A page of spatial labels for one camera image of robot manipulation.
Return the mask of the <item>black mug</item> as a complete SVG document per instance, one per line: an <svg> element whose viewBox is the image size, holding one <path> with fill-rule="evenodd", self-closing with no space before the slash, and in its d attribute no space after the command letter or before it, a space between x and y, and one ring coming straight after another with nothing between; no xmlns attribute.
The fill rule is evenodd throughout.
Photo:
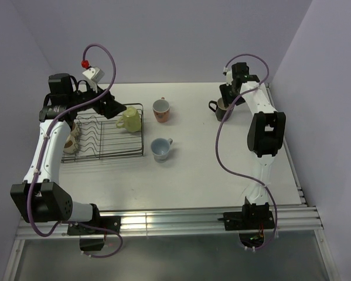
<svg viewBox="0 0 351 281"><path fill-rule="evenodd" d="M226 116L226 120L232 115L232 111L228 111L228 107L224 105L223 99L219 98L217 101L209 101L208 107L212 110L219 122Z"/></svg>

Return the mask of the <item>pale yellow mug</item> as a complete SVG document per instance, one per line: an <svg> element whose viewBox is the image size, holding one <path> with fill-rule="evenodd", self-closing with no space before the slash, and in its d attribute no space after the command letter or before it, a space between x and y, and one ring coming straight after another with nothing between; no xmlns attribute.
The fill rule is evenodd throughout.
<svg viewBox="0 0 351 281"><path fill-rule="evenodd" d="M122 116L116 122L117 128L125 128L128 132L138 132L141 130L141 117L138 110L133 106L128 106Z"/></svg>

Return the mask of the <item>cream and brown tumbler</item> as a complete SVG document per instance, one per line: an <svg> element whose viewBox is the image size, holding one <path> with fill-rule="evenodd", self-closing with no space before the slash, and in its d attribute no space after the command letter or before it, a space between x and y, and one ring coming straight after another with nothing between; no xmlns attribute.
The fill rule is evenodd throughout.
<svg viewBox="0 0 351 281"><path fill-rule="evenodd" d="M75 138L77 138L79 136L79 134L80 134L79 126L75 122L73 122L73 124L71 126L70 134L72 136L74 136Z"/></svg>

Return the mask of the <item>pink patterned mug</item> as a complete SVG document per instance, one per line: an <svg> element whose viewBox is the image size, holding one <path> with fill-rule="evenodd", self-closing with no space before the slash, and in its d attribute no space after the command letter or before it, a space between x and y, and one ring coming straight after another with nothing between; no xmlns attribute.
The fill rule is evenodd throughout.
<svg viewBox="0 0 351 281"><path fill-rule="evenodd" d="M153 103L152 110L156 120L159 123L165 123L168 121L170 116L170 104L167 102L167 100L164 97L156 100Z"/></svg>

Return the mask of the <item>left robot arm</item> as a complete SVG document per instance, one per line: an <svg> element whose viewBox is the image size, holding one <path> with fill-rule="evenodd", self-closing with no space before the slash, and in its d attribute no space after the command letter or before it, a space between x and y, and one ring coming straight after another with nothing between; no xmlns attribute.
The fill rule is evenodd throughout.
<svg viewBox="0 0 351 281"><path fill-rule="evenodd" d="M50 92L39 112L40 132L35 155L23 182L11 187L10 195L21 216L42 237L46 234L37 228L38 222L76 222L89 234L95 234L102 226L95 204L77 203L60 187L60 164L79 112L93 109L111 119L125 111L126 106L117 102L109 89L98 86L102 72L90 68L83 76L85 91L80 91L79 82L67 73L49 76Z"/></svg>

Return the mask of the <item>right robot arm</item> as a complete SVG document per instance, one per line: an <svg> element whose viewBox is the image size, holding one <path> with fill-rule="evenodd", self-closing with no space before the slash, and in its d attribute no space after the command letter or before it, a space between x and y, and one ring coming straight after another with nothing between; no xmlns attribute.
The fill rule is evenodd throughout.
<svg viewBox="0 0 351 281"><path fill-rule="evenodd" d="M225 107L237 106L242 102L248 105L252 121L247 134L247 146L255 159L253 182L245 197L241 221L247 228L254 228L261 222L261 213L255 209L268 208L269 194L266 190L270 181L272 164L282 148L286 115L279 112L269 102L264 83L257 75L249 73L246 63L236 63L223 69L226 82L220 86Z"/></svg>

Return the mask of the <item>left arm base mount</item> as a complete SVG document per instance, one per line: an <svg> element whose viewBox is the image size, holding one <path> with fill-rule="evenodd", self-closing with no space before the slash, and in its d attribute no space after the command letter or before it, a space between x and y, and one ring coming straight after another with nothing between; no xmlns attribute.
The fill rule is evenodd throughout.
<svg viewBox="0 0 351 281"><path fill-rule="evenodd" d="M107 258L117 254L123 246L123 238L120 235L121 216L94 216L89 222L70 222L67 228L68 236L88 236L92 238L79 238L81 253L91 258ZM115 235L119 239L117 249L112 253L98 255L106 246L108 235Z"/></svg>

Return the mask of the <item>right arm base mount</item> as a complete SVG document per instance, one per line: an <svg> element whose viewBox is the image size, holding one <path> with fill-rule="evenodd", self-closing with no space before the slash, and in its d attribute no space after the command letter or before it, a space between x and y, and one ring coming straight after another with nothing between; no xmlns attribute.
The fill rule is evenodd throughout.
<svg viewBox="0 0 351 281"><path fill-rule="evenodd" d="M258 231L274 229L275 219L272 212L269 211L268 218L247 218L242 211L225 212L223 216L217 219L224 224L226 231Z"/></svg>

